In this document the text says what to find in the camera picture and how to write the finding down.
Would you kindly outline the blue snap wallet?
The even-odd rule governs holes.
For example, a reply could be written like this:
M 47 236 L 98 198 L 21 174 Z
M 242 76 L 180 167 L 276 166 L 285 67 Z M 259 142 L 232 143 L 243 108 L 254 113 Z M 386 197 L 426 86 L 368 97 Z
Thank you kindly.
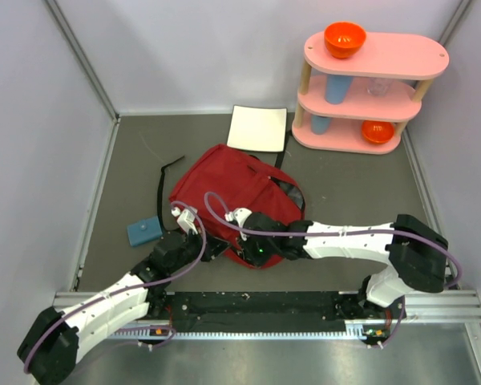
M 154 241 L 163 235 L 158 217 L 149 217 L 127 226 L 127 237 L 131 247 Z

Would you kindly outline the red student backpack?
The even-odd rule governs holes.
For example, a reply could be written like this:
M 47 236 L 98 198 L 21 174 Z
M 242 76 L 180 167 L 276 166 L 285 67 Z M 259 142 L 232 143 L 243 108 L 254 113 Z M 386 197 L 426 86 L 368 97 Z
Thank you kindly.
M 168 200 L 196 209 L 207 231 L 208 249 L 245 267 L 257 268 L 244 259 L 236 241 L 239 233 L 220 224 L 206 209 L 207 192 L 217 193 L 227 210 L 247 208 L 285 225 L 305 218 L 305 198 L 291 176 L 225 144 L 210 148 L 176 183 Z

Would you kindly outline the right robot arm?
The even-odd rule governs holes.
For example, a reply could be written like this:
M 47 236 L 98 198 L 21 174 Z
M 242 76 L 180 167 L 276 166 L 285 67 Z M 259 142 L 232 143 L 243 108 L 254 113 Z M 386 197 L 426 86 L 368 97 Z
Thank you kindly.
M 448 242 L 408 214 L 368 227 L 316 221 L 285 225 L 249 209 L 236 209 L 232 219 L 241 229 L 242 256 L 256 267 L 271 257 L 290 261 L 343 257 L 383 264 L 384 270 L 365 279 L 358 297 L 359 310 L 370 318 L 411 291 L 437 294 L 444 289 Z

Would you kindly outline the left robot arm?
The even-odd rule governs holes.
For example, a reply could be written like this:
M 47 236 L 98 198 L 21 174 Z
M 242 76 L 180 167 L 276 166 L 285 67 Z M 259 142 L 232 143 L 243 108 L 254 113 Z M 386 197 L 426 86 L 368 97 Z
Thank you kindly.
M 50 306 L 33 322 L 17 356 L 39 384 L 60 384 L 96 345 L 128 323 L 157 318 L 172 275 L 195 261 L 211 261 L 229 247 L 211 235 L 168 232 L 115 284 L 77 305 Z

